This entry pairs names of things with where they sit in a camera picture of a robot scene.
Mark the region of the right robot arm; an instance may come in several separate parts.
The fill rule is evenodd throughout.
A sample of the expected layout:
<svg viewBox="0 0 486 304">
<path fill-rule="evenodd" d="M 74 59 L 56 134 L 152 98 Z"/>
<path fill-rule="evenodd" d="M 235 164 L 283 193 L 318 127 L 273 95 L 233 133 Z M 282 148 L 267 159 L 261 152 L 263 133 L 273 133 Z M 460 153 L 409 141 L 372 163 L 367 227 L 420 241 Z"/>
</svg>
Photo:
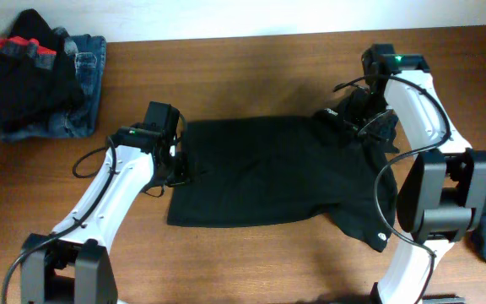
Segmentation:
<svg viewBox="0 0 486 304">
<path fill-rule="evenodd" d="M 364 108 L 342 120 L 353 138 L 384 137 L 369 128 L 396 114 L 411 149 L 380 169 L 414 159 L 396 202 L 400 240 L 385 275 L 374 283 L 372 303 L 463 303 L 465 298 L 426 296 L 438 262 L 480 223 L 486 198 L 486 150 L 475 150 L 459 134 L 434 88 L 428 63 L 419 54 L 398 54 L 374 44 L 361 62 L 367 84 Z"/>
</svg>

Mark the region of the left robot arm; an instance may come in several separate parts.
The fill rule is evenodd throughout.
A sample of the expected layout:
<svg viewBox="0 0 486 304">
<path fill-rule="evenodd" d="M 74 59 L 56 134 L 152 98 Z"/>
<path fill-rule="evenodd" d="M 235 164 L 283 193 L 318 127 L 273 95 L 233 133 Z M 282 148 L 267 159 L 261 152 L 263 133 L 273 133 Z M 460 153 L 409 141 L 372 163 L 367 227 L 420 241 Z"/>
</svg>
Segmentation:
<svg viewBox="0 0 486 304">
<path fill-rule="evenodd" d="M 152 101 L 142 122 L 107 137 L 104 161 L 82 198 L 49 234 L 30 234 L 12 264 L 20 271 L 21 302 L 120 302 L 113 241 L 139 194 L 189 181 L 179 145 L 185 131 L 178 109 Z"/>
</svg>

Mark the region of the black t-shirt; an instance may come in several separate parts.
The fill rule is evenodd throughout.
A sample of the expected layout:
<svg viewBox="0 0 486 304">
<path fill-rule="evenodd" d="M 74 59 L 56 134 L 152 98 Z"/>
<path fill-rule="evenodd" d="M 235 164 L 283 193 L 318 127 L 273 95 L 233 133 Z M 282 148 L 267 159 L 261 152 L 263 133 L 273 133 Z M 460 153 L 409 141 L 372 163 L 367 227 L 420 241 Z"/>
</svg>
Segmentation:
<svg viewBox="0 0 486 304">
<path fill-rule="evenodd" d="M 169 225 L 235 228 L 327 214 L 347 236 L 386 248 L 397 184 L 383 148 L 339 124 L 338 110 L 191 122 L 192 179 L 177 187 Z"/>
</svg>

